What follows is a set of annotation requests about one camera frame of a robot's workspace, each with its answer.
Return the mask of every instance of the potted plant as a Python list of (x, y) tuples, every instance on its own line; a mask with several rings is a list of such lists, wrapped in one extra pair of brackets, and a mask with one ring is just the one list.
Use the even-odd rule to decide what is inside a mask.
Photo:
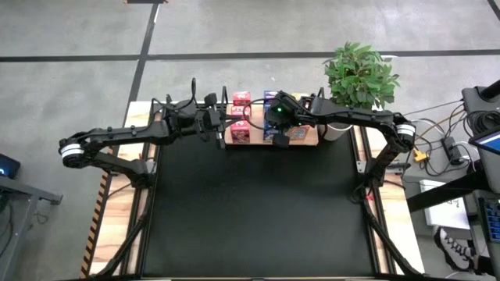
[[(394, 101), (399, 75), (391, 75), (392, 66), (384, 63), (380, 54), (370, 49), (369, 45), (360, 47), (360, 43), (347, 42), (324, 63), (331, 89), (330, 99), (336, 104), (383, 109), (386, 103)], [(320, 133), (326, 140), (335, 141), (351, 126), (331, 123), (320, 126)]]

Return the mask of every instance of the wooden board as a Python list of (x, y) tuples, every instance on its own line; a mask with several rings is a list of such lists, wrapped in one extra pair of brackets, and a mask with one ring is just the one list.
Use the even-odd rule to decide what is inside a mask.
[[(231, 114), (231, 109), (233, 105), (227, 105), (227, 114)], [(264, 109), (263, 105), (255, 104), (252, 106), (252, 117), (250, 121), (257, 126), (264, 126)], [(237, 144), (233, 143), (231, 138), (231, 131), (228, 129), (224, 135), (224, 140), (226, 144)], [(253, 145), (271, 145), (272, 142), (264, 141), (264, 131), (250, 126), (250, 143)], [(318, 129), (310, 127), (305, 135), (304, 140), (290, 140), (290, 145), (318, 145)]]
[[(126, 126), (144, 126), (148, 122), (150, 102), (136, 101), (130, 103), (129, 112), (127, 114)], [(362, 138), (359, 128), (355, 127), (355, 135), (357, 140), (357, 148), (360, 158), (365, 158), (363, 150)], [(385, 139), (377, 130), (368, 129), (368, 139), (370, 143), (372, 156), (375, 157), (384, 147)], [(120, 147), (119, 156), (125, 159), (135, 159), (142, 152), (143, 144), (130, 144)], [(150, 150), (149, 157), (152, 157), (154, 146)], [(387, 176), (388, 180), (396, 183), (401, 183), (398, 176)], [(110, 190), (116, 190), (123, 185), (129, 183), (127, 178), (123, 176), (113, 177), (110, 183)], [(389, 237), (395, 243), (396, 247), (401, 251), (403, 256), (409, 263), (418, 271), (423, 272), (422, 259), (416, 242), (416, 236), (413, 230), (412, 221), (409, 215), (408, 205), (406, 204), (405, 193), (401, 187), (385, 184), (380, 189), (382, 204), (386, 223), (388, 227)], [(95, 247), (94, 258), (91, 261), (90, 273), (95, 274), (101, 270), (109, 259), (115, 254), (120, 244), (125, 239), (127, 233), (127, 225), (130, 217), (131, 205), (134, 197), (134, 192), (131, 187), (128, 187), (108, 199), (108, 204), (105, 207), (104, 217), (102, 220), (101, 230), (98, 237), (95, 237), (97, 244)], [(374, 202), (370, 202), (372, 210), (375, 212)], [(136, 239), (131, 251), (129, 272), (132, 273), (135, 269), (135, 261), (137, 260), (138, 241)], [(380, 260), (382, 272), (387, 272), (387, 263), (385, 262), (384, 245), (380, 239), (376, 237), (377, 253)]]

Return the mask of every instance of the white flower pot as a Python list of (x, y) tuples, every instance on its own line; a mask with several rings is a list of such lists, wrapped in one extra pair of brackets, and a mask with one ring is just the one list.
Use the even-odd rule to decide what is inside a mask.
[[(345, 132), (349, 131), (351, 127), (352, 125), (344, 123), (330, 123), (328, 124), (328, 131), (323, 138), (327, 141), (335, 141)], [(323, 134), (325, 133), (325, 126), (319, 125), (318, 130), (320, 131), (320, 136), (323, 136)]]

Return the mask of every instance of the computer screen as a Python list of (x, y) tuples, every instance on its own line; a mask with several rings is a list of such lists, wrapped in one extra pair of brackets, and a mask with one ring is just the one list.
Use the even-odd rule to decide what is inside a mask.
[(21, 164), (18, 161), (0, 154), (0, 176), (7, 176), (13, 179), (20, 166)]
[(469, 143), (500, 155), (500, 126), (471, 138)]

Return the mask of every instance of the black floor line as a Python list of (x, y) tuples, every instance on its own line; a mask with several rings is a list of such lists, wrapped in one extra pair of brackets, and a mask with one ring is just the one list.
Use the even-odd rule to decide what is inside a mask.
[[(152, 28), (148, 27), (149, 36), (143, 44), (149, 49), (151, 44)], [(500, 49), (480, 50), (430, 50), (430, 51), (380, 51), (381, 55), (395, 55), (398, 57), (440, 57), (440, 56), (472, 56), (472, 55), (500, 55)], [(183, 60), (212, 60), (212, 59), (327, 59), (332, 58), (335, 52), (247, 52), (247, 53), (204, 53), (204, 54), (158, 54), (158, 55), (68, 55), (68, 56), (26, 56), (0, 57), (0, 62), (104, 62), (104, 61), (134, 61), (143, 62), (137, 66), (144, 67), (145, 61), (183, 61)]]
[[(381, 55), (398, 57), (436, 57), (467, 55), (500, 55), (500, 49), (443, 50), (443, 51), (381, 51)], [(205, 53), (205, 54), (161, 54), (149, 55), (148, 61), (181, 61), (209, 59), (327, 59), (335, 52), (249, 52), (249, 53)]]
[(131, 101), (136, 101), (139, 95), (139, 87), (141, 86), (142, 74), (144, 73), (144, 68), (146, 66), (146, 59), (148, 58), (149, 46), (151, 45), (151, 39), (153, 37), (153, 30), (155, 29), (155, 19), (156, 13), (158, 12), (158, 4), (154, 4), (151, 7), (151, 14), (149, 15), (148, 27), (146, 28), (146, 34), (144, 40), (142, 41), (141, 56), (137, 62), (137, 68), (135, 69), (134, 80), (132, 81), (132, 87), (130, 88), (130, 94), (128, 97), (128, 103)]
[(498, 20), (500, 20), (500, 9), (497, 6), (497, 3), (495, 3), (495, 0), (487, 0), (488, 4), (490, 4), (491, 9), (497, 16)]
[(0, 57), (0, 62), (123, 62), (139, 60), (140, 55), (44, 55)]

